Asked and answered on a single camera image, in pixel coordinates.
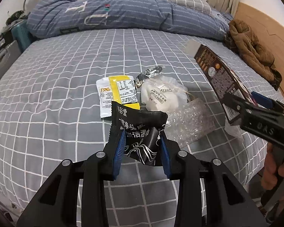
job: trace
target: gray suitcase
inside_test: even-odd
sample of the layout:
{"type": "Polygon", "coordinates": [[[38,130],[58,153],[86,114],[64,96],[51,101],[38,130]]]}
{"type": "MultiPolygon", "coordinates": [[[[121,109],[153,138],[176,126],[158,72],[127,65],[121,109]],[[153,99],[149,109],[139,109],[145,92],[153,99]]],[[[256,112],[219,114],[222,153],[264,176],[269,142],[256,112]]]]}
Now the gray suitcase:
{"type": "Polygon", "coordinates": [[[21,55],[17,41],[13,41],[0,50],[0,79],[21,55]]]}

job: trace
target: hand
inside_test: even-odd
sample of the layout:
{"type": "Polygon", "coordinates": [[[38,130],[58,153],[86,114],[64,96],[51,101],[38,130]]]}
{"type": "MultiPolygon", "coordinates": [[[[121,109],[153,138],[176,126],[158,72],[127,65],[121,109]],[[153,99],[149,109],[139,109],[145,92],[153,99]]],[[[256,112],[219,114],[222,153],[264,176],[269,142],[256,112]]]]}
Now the hand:
{"type": "MultiPolygon", "coordinates": [[[[273,151],[273,145],[271,143],[268,143],[267,155],[265,157],[265,162],[264,162],[264,173],[261,180],[261,185],[266,190],[273,189],[273,187],[276,186],[277,184],[277,177],[275,176],[277,167],[272,151],[273,151]]],[[[279,167],[278,174],[281,177],[284,177],[284,164],[282,164],[279,167]]],[[[279,207],[277,209],[276,216],[278,216],[283,209],[284,209],[284,196],[279,200],[279,207]]]]}

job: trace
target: brown box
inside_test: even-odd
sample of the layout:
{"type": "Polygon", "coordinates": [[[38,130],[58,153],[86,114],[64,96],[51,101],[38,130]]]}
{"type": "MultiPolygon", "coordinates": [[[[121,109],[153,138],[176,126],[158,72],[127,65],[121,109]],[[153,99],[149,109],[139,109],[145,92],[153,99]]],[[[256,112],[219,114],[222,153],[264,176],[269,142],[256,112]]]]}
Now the brown box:
{"type": "Polygon", "coordinates": [[[234,94],[255,105],[257,103],[255,103],[252,95],[243,85],[237,74],[209,47],[194,40],[188,41],[186,52],[194,56],[196,62],[207,77],[225,111],[228,122],[233,125],[238,124],[239,121],[236,121],[239,119],[239,113],[224,104],[223,98],[225,93],[234,94]]]}

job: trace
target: wooden panel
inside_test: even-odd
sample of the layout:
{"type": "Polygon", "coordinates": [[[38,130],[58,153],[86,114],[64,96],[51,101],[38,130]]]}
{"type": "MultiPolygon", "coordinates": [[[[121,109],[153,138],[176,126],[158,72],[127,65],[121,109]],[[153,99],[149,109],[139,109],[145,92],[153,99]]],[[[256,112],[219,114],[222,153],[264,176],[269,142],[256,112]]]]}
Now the wooden panel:
{"type": "Polygon", "coordinates": [[[284,27],[268,15],[244,3],[239,3],[235,18],[249,24],[259,41],[273,53],[276,69],[282,75],[280,89],[284,96],[284,27]]]}

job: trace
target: silver bolt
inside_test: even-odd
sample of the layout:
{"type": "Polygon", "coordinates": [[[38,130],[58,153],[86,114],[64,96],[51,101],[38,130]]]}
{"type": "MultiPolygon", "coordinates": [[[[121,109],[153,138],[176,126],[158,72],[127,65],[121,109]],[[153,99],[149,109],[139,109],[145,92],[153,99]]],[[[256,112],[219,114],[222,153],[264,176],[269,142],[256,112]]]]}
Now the silver bolt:
{"type": "Polygon", "coordinates": [[[62,165],[63,165],[63,166],[68,166],[68,165],[70,165],[70,160],[69,160],[69,159],[66,159],[66,160],[62,161],[62,165]]]}
{"type": "Polygon", "coordinates": [[[186,156],[187,156],[187,152],[184,151],[184,150],[180,150],[180,151],[178,152],[178,155],[181,156],[181,157],[186,157],[186,156]]]}
{"type": "Polygon", "coordinates": [[[103,157],[105,156],[105,153],[104,153],[103,151],[100,151],[100,152],[98,152],[98,153],[96,154],[96,156],[97,156],[98,158],[103,158],[103,157]]]}
{"type": "Polygon", "coordinates": [[[222,162],[219,160],[219,159],[214,159],[213,160],[213,163],[216,165],[216,166],[219,166],[222,164],[222,162]]]}

